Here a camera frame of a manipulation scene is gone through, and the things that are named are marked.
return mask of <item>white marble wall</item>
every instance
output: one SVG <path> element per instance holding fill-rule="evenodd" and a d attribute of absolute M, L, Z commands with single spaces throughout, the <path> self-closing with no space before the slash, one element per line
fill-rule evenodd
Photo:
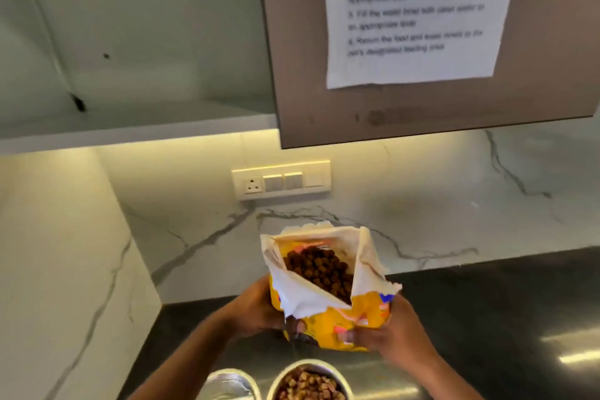
<path fill-rule="evenodd" d="M 116 398 L 161 304 L 93 149 L 0 157 L 0 266 L 0 398 Z"/>
<path fill-rule="evenodd" d="M 600 120 L 282 151 L 277 131 L 98 149 L 164 303 L 236 294 L 259 234 L 367 226 L 391 272 L 600 245 Z M 330 159 L 333 190 L 237 202 L 231 169 Z"/>

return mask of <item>paper sign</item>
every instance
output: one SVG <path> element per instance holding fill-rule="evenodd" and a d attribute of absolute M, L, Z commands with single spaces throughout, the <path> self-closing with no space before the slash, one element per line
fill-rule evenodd
<path fill-rule="evenodd" d="M 327 88 L 494 74 L 510 0 L 326 0 Z"/>

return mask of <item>open cabinet door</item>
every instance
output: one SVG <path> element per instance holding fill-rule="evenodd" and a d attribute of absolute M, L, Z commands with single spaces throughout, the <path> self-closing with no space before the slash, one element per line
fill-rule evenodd
<path fill-rule="evenodd" d="M 592 116 L 597 0 L 511 0 L 491 78 L 328 90 L 325 0 L 264 0 L 281 146 Z"/>

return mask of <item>food bowl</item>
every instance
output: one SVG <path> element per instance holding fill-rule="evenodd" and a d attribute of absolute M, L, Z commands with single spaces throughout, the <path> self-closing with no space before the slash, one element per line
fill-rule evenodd
<path fill-rule="evenodd" d="M 266 396 L 266 400 L 278 400 L 277 393 L 286 383 L 286 376 L 290 374 L 299 375 L 300 372 L 303 371 L 309 373 L 316 373 L 318 375 L 324 375 L 328 378 L 334 379 L 335 382 L 338 384 L 338 390 L 344 394 L 346 400 L 354 400 L 354 394 L 352 393 L 352 389 L 350 389 L 348 382 L 341 375 L 341 373 L 338 372 L 334 366 L 318 359 L 303 359 L 285 367 L 281 371 L 281 373 L 277 375 L 277 378 L 275 378 L 273 384 L 271 384 L 271 388 L 269 389 L 269 393 Z"/>
<path fill-rule="evenodd" d="M 197 400 L 262 400 L 259 387 L 248 373 L 226 368 L 208 375 Z"/>

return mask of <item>white cabinet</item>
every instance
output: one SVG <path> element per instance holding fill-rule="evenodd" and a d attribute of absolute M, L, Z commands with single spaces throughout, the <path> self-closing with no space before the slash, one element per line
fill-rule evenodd
<path fill-rule="evenodd" d="M 261 0 L 0 7 L 0 154 L 276 126 Z"/>

